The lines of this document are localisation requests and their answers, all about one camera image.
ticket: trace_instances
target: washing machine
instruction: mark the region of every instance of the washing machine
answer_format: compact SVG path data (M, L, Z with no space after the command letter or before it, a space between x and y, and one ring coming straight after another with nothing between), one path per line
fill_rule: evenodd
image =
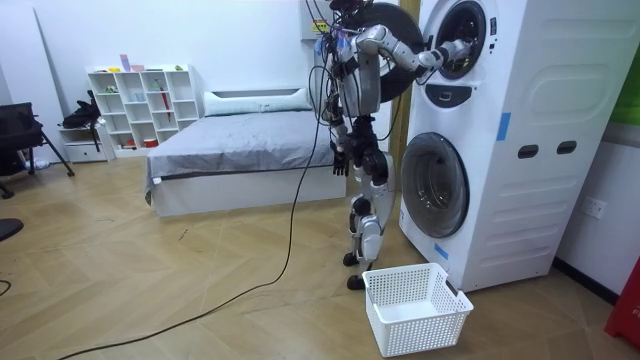
M423 0L400 227L472 291L548 273L638 47L637 0Z

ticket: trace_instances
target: wooden floor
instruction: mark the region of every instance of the wooden floor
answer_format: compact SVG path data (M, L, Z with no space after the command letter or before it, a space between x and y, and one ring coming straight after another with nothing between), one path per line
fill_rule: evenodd
M8 185L0 218L24 230L0 243L0 359L49 360L131 339L273 279L289 206L160 220L143 201L143 159L58 165ZM301 204L289 269L276 285L197 323L77 359L378 359L362 292L350 292L348 200ZM421 262L397 226L376 267ZM638 359L602 332L611 307L558 272L469 294L457 346L399 359Z

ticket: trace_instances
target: basket handle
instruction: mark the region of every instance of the basket handle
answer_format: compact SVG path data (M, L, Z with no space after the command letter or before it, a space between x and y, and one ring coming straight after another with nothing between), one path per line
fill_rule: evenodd
M453 285L451 285L449 280L445 281L445 284L447 284L447 287L449 288L449 290L451 290L451 292L453 293L453 296L458 297L458 290L456 290L456 288L454 288Z

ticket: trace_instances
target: white laundry basket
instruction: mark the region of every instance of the white laundry basket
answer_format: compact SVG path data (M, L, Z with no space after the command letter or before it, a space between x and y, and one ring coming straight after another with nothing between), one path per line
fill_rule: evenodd
M384 357L453 346L473 310L436 264L366 271L367 316Z

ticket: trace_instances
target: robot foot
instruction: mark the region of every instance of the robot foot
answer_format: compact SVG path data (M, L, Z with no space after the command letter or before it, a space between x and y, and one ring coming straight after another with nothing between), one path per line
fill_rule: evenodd
M364 290L364 280L358 275L351 275L347 280L347 289Z
M346 253L342 258L342 265L349 267L353 265L358 265L358 258L354 253Z

